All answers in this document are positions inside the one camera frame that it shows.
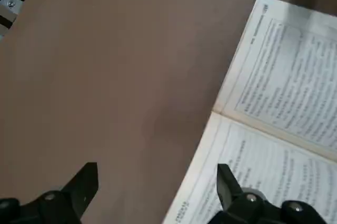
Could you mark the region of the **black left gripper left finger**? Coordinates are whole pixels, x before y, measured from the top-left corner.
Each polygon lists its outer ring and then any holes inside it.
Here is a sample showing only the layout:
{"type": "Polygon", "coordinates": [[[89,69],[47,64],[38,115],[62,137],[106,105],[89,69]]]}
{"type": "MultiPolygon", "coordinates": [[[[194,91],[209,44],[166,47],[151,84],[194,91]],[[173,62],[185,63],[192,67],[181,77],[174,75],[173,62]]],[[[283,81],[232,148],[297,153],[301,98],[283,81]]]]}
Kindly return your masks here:
{"type": "Polygon", "coordinates": [[[97,163],[88,162],[61,190],[44,192],[26,204],[1,198],[1,223],[81,223],[98,188],[97,163]]]}

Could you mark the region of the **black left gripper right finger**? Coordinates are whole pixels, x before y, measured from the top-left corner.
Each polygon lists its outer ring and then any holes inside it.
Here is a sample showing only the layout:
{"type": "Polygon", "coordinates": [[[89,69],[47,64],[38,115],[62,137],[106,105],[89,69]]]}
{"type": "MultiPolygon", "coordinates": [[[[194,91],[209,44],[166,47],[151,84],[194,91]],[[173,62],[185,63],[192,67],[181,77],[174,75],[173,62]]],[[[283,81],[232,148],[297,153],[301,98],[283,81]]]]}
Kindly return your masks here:
{"type": "Polygon", "coordinates": [[[277,207],[262,192],[242,188],[227,164],[217,165],[216,189],[222,210],[210,223],[326,223],[303,201],[286,200],[277,207]]]}

